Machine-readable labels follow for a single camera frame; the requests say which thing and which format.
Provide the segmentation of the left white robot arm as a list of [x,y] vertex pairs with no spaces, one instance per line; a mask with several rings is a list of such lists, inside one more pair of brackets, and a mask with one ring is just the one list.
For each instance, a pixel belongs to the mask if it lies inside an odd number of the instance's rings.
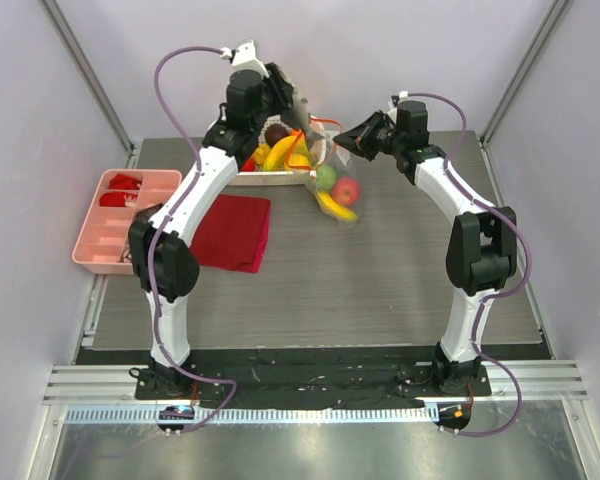
[[185,397],[197,379],[187,368],[191,348],[186,320],[188,296],[200,272],[190,249],[195,232],[257,148],[268,118],[290,114],[293,107],[294,85],[278,65],[236,69],[218,119],[193,150],[191,170],[159,211],[130,227],[133,271],[152,316],[151,360],[139,377],[154,380],[170,398]]

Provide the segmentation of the green round fruit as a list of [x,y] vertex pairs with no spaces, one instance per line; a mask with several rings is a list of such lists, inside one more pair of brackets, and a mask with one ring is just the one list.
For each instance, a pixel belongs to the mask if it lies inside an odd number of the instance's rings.
[[337,170],[330,165],[321,165],[316,170],[316,186],[320,190],[330,191],[337,179]]

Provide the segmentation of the red apple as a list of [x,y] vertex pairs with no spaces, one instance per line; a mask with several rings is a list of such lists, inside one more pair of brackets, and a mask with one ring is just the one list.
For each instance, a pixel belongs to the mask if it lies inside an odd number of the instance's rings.
[[360,197],[360,186],[353,177],[340,177],[330,191],[331,197],[341,206],[351,207]]

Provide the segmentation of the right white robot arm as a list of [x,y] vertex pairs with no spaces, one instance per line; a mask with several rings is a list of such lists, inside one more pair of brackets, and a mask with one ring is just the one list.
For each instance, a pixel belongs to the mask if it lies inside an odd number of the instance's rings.
[[431,381],[445,395],[464,391],[479,376],[482,336],[492,304],[517,270],[515,212],[495,207],[461,179],[449,156],[431,143],[422,101],[395,97],[389,111],[374,112],[334,141],[367,160],[380,153],[393,157],[397,170],[449,220],[445,266],[454,293]]

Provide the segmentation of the grey toy fish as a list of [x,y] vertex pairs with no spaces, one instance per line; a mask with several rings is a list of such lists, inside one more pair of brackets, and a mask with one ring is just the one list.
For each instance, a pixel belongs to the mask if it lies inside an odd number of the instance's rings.
[[281,115],[283,121],[289,126],[301,130],[305,134],[309,147],[317,141],[325,140],[326,137],[323,134],[311,128],[311,116],[308,111],[308,101],[305,96],[286,74],[283,74],[283,79],[290,86],[292,91],[291,106]]

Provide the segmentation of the clear zip top bag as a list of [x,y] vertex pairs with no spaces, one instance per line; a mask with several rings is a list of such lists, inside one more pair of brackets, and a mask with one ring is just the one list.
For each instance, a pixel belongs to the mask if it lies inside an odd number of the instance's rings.
[[354,227],[359,220],[362,189],[351,154],[335,142],[342,132],[333,119],[311,116],[309,140],[300,131],[293,134],[283,167],[307,187],[320,210],[338,222],[341,229]]

